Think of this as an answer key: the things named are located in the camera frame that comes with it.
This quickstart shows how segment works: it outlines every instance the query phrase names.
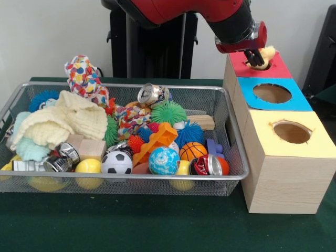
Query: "white wall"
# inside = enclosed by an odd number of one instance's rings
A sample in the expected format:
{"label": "white wall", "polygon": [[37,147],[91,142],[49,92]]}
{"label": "white wall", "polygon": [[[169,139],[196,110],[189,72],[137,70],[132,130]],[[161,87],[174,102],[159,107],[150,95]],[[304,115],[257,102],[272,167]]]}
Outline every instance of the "white wall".
{"label": "white wall", "polygon": [[[252,0],[255,20],[268,28],[268,45],[280,52],[299,86],[303,86],[328,7],[335,0]],[[223,77],[226,57],[218,54],[214,34],[199,16],[192,78]]]}
{"label": "white wall", "polygon": [[111,76],[109,13],[100,0],[0,0],[0,108],[32,76],[66,77],[78,54]]}
{"label": "white wall", "polygon": [[[253,0],[255,19],[268,26],[270,45],[283,55],[303,85],[327,8],[335,0]],[[65,77],[63,65],[86,54],[106,76],[112,75],[106,43],[109,10],[99,0],[0,0],[0,107],[31,76]],[[200,17],[192,78],[222,79],[225,55]]]}

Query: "blue speckled ball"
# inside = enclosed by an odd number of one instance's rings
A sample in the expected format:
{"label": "blue speckled ball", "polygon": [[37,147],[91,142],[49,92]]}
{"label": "blue speckled ball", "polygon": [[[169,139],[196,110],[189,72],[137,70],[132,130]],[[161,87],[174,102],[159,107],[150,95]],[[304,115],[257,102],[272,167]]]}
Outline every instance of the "blue speckled ball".
{"label": "blue speckled ball", "polygon": [[177,152],[167,147],[155,149],[148,161],[149,170],[153,174],[173,175],[179,168],[180,157]]}

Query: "wire mesh basket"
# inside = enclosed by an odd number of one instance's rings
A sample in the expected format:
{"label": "wire mesh basket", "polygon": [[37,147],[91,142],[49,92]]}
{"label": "wire mesh basket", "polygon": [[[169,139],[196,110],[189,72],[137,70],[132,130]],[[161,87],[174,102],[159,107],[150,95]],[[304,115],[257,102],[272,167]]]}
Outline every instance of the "wire mesh basket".
{"label": "wire mesh basket", "polygon": [[[137,99],[142,85],[106,84],[116,103]],[[246,153],[228,93],[219,87],[166,86],[188,116],[207,114],[215,130],[205,138],[223,146],[230,166],[228,176],[136,175],[0,171],[0,192],[55,192],[104,194],[218,195],[228,196],[249,172]],[[28,82],[19,86],[0,112],[0,167],[14,156],[6,147],[5,132],[16,116],[28,110],[32,98],[44,90],[69,90],[67,83]]]}

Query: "cream knit cloth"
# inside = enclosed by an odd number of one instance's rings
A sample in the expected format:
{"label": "cream knit cloth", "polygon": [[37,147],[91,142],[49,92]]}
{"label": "cream knit cloth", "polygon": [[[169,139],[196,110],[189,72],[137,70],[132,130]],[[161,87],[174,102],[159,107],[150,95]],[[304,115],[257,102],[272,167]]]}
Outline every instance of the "cream knit cloth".
{"label": "cream knit cloth", "polygon": [[106,129],[107,116],[103,108],[64,90],[54,107],[38,110],[22,122],[11,149],[15,150],[16,144],[24,136],[53,150],[66,141],[69,134],[102,140]]}

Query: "red square paper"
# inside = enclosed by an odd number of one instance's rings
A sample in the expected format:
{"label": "red square paper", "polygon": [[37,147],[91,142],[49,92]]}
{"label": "red square paper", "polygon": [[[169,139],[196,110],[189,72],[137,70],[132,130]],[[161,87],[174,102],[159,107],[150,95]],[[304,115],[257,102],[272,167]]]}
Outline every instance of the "red square paper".
{"label": "red square paper", "polygon": [[237,77],[293,78],[279,52],[276,52],[274,58],[270,61],[271,67],[264,71],[248,67],[245,64],[246,57],[243,52],[231,53],[229,56]]}

